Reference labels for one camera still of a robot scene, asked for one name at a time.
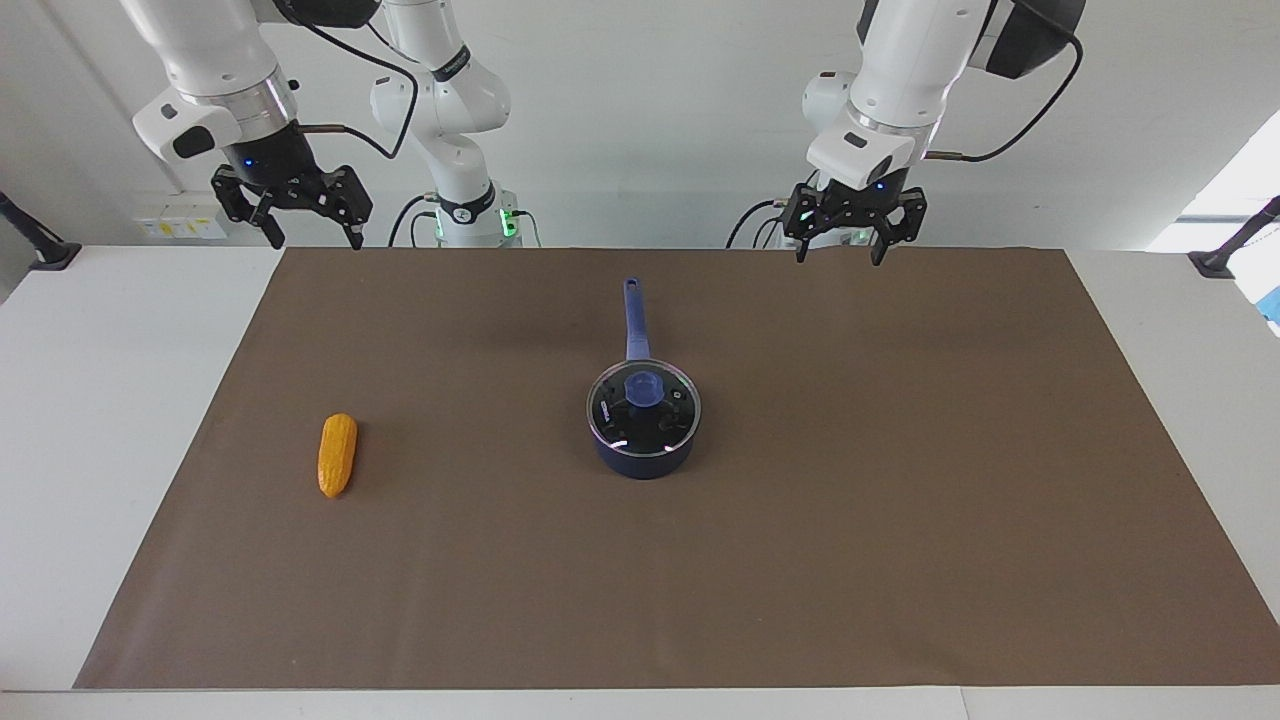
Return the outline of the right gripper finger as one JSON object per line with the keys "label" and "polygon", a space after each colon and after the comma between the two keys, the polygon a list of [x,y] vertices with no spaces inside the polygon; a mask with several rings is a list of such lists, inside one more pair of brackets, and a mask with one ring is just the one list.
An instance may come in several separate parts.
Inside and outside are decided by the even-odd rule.
{"label": "right gripper finger", "polygon": [[259,229],[275,250],[284,247],[285,234],[273,217],[274,195],[270,187],[248,183],[232,167],[219,167],[211,176],[211,187],[230,222]]}
{"label": "right gripper finger", "polygon": [[348,245],[360,251],[364,247],[364,227],[372,214],[372,200],[355,168],[339,167],[321,173],[320,214],[337,223]]}

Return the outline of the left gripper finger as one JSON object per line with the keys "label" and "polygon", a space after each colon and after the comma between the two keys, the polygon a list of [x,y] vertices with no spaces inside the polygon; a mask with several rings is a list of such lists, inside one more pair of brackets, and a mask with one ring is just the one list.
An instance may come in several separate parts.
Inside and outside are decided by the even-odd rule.
{"label": "left gripper finger", "polygon": [[796,263],[805,263],[812,240],[820,232],[824,200],[822,190],[801,182],[794,186],[785,205],[785,237],[794,242]]}
{"label": "left gripper finger", "polygon": [[881,213],[872,222],[872,265],[881,266],[888,251],[899,243],[910,243],[920,233],[928,202],[924,192],[902,192],[899,205]]}

